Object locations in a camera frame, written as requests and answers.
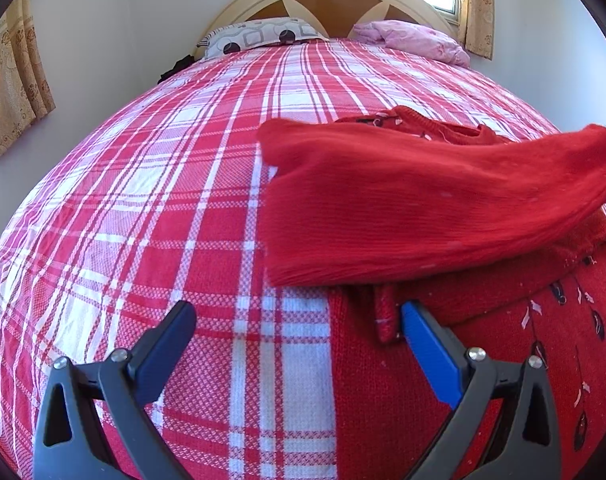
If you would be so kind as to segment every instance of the headboard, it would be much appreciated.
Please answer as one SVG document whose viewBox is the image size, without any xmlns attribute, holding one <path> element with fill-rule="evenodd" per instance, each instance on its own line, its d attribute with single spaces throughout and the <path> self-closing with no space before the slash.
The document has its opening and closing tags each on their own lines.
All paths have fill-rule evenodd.
<svg viewBox="0 0 606 480">
<path fill-rule="evenodd" d="M 420 23 L 455 37 L 454 28 L 424 0 L 234 0 L 201 38 L 232 23 L 281 16 L 301 18 L 328 38 L 347 38 L 355 23 L 372 20 Z M 200 50 L 196 57 L 201 57 Z"/>
</svg>

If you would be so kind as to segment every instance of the knit fabric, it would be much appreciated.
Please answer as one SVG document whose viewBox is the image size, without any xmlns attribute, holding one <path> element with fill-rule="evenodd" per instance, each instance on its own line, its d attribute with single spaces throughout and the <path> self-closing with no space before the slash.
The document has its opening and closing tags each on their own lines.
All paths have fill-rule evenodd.
<svg viewBox="0 0 606 480">
<path fill-rule="evenodd" d="M 606 128 L 511 144 L 397 107 L 273 120 L 259 140 L 279 168 L 263 226 L 270 279 L 356 284 L 330 294 L 338 476 L 403 478 L 448 415 L 397 338 L 398 304 L 416 298 L 466 346 L 541 356 L 572 478 L 606 430 Z"/>
<path fill-rule="evenodd" d="M 544 358 L 560 427 L 563 480 L 580 471 L 606 431 L 606 245 L 592 257 L 556 282 L 563 304 L 559 289 L 545 286 L 450 327 L 463 345 L 480 346 L 496 360 Z M 475 297 L 482 301 L 502 284 L 480 285 Z M 338 478 L 400 480 L 437 434 L 449 406 L 438 402 L 403 340 L 381 344 L 372 292 L 369 286 L 334 287 L 330 298 Z M 478 463 L 498 408 L 498 401 L 490 406 L 459 478 Z"/>
<path fill-rule="evenodd" d="M 558 240 L 606 201 L 602 126 L 504 143 L 484 126 L 393 112 L 406 131 L 283 119 L 259 128 L 263 158 L 278 167 L 262 230 L 273 285 L 398 282 L 491 264 Z"/>
</svg>

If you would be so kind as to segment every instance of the pink pillow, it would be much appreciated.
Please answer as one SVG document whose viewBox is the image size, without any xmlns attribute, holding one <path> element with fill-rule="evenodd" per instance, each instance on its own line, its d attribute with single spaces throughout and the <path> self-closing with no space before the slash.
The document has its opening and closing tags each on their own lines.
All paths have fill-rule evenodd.
<svg viewBox="0 0 606 480">
<path fill-rule="evenodd" d="M 456 40 L 424 25 L 385 20 L 357 23 L 354 25 L 353 32 L 354 39 L 362 43 L 395 48 L 417 56 L 469 68 L 469 55 Z"/>
</svg>

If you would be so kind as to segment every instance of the bed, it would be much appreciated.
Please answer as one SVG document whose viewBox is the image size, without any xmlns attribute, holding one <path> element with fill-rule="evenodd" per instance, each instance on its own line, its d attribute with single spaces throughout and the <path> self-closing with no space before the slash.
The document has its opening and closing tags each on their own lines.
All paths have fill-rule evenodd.
<svg viewBox="0 0 606 480">
<path fill-rule="evenodd" d="M 337 478 L 327 291 L 265 278 L 257 231 L 273 172 L 257 127 L 406 105 L 515 141 L 557 132 L 480 73 L 346 38 L 385 18 L 453 35 L 422 0 L 235 0 L 208 30 L 285 15 L 338 39 L 198 62 L 150 89 L 50 171 L 2 234 L 0 452 L 23 478 L 54 360 L 129 348 L 181 299 L 197 330 L 148 414 L 190 474 Z"/>
</svg>

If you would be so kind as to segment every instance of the blue gripper pad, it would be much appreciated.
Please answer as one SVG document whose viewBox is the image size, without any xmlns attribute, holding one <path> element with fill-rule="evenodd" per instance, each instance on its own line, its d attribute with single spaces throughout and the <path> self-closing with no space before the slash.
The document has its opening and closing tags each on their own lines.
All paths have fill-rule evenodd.
<svg viewBox="0 0 606 480">
<path fill-rule="evenodd" d="M 135 348 L 144 354 L 134 377 L 134 398 L 139 406 L 158 399 L 194 335 L 196 311 L 179 301 L 156 328 L 147 330 Z"/>
<path fill-rule="evenodd" d="M 463 397 L 460 372 L 412 302 L 401 307 L 401 329 L 436 398 L 454 410 Z"/>
</svg>

